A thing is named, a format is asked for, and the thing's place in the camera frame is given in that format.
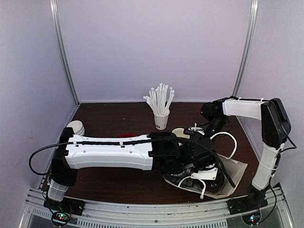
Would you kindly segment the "black white paper cup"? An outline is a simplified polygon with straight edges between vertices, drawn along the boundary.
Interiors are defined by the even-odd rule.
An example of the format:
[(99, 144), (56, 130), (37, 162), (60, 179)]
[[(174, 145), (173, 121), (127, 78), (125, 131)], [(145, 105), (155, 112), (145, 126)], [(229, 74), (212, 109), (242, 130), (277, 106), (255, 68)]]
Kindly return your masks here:
[(227, 178), (222, 172), (220, 172), (217, 174), (215, 180), (207, 180), (205, 183), (206, 190), (208, 192), (218, 194), (223, 190), (225, 184), (227, 183)]

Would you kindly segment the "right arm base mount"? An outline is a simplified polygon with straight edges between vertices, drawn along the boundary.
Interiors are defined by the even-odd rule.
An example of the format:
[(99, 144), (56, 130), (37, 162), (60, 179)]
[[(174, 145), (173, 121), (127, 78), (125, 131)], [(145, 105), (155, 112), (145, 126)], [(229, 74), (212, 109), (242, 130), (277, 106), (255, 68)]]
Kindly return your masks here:
[(241, 214), (242, 220), (247, 225), (257, 225), (261, 221), (260, 209), (268, 205), (266, 191), (258, 190), (252, 185), (247, 189), (247, 195), (227, 201), (230, 215)]

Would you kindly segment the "stack of paper cups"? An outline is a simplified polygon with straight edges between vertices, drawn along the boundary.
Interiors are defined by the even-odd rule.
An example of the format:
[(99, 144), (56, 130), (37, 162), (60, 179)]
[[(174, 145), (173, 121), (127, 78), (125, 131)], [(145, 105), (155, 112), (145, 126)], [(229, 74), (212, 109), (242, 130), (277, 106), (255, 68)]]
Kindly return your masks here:
[(83, 123), (79, 120), (74, 120), (74, 121), (71, 121), (67, 127), (70, 127), (73, 129), (73, 132), (74, 134), (76, 135), (81, 135), (83, 136), (84, 133), (85, 133), (85, 128), (83, 126)]

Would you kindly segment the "brown paper bag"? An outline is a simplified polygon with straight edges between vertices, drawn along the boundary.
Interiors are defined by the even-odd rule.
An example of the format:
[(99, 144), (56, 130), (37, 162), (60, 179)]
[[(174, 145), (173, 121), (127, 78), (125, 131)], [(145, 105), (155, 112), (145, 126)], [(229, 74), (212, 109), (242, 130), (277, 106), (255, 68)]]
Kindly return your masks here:
[[(221, 135), (221, 134), (228, 135), (229, 137), (231, 137), (231, 139), (234, 142), (234, 149), (229, 157), (223, 156), (221, 154), (219, 155), (219, 158), (223, 162), (223, 165), (224, 165), (228, 175), (230, 176), (233, 183), (235, 184), (234, 187), (231, 186), (231, 184), (229, 183), (229, 181), (227, 179), (227, 183), (225, 184), (223, 190), (218, 194), (213, 194), (206, 190), (206, 183), (205, 183), (206, 180), (201, 180), (198, 178), (191, 177), (191, 174), (187, 175), (185, 177), (174, 177), (172, 175), (164, 175), (163, 176), (164, 180), (168, 184), (170, 184), (176, 188), (199, 194), (200, 199), (203, 199), (205, 196), (211, 197), (214, 199), (220, 199), (220, 198), (225, 198), (225, 197), (230, 196), (236, 190), (237, 186), (239, 185), (239, 183), (243, 177), (243, 174), (245, 173), (245, 170), (247, 168), (247, 164), (232, 159), (233, 155), (235, 154), (235, 152), (237, 150), (237, 145), (238, 145), (235, 137), (232, 134), (230, 134), (228, 132), (219, 132), (219, 133), (216, 133), (215, 135), (211, 136), (211, 139), (214, 139), (216, 136)], [(223, 169), (220, 167), (219, 164), (208, 166), (206, 171), (211, 170), (213, 168), (218, 168), (218, 173), (220, 173), (220, 172), (223, 173)]]

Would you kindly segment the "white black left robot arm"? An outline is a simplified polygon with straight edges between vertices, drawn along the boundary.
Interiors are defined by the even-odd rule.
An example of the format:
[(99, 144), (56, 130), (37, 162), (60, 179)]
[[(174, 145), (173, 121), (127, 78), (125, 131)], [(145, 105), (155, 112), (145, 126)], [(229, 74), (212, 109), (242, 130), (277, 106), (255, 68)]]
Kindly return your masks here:
[(82, 168), (112, 167), (155, 171), (181, 189), (204, 195), (207, 181), (214, 181), (219, 164), (212, 141), (201, 143), (171, 132), (152, 132), (128, 138), (92, 138), (63, 130), (51, 162), (47, 197), (61, 202), (76, 183)]

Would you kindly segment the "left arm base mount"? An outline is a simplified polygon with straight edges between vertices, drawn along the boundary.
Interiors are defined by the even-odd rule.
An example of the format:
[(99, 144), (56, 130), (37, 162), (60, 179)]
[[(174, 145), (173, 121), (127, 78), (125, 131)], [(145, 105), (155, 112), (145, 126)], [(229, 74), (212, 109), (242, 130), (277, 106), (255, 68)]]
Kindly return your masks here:
[(82, 216), (85, 202), (79, 199), (64, 197), (61, 202), (53, 201), (48, 198), (48, 192), (43, 191), (44, 198), (43, 206), (51, 213), (51, 222), (55, 227), (63, 227), (67, 225), (73, 215)]

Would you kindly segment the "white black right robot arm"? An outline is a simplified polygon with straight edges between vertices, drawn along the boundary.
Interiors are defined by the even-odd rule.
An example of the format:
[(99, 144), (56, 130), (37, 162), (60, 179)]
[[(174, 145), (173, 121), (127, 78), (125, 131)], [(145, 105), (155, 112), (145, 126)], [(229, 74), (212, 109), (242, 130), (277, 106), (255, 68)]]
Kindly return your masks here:
[(282, 100), (224, 97), (203, 104), (200, 113), (209, 122), (205, 130), (206, 137), (219, 133), (229, 116), (260, 121), (263, 152), (249, 189), (256, 194), (266, 190), (277, 169), (279, 156), (285, 151), (285, 143), (291, 141), (291, 123)]

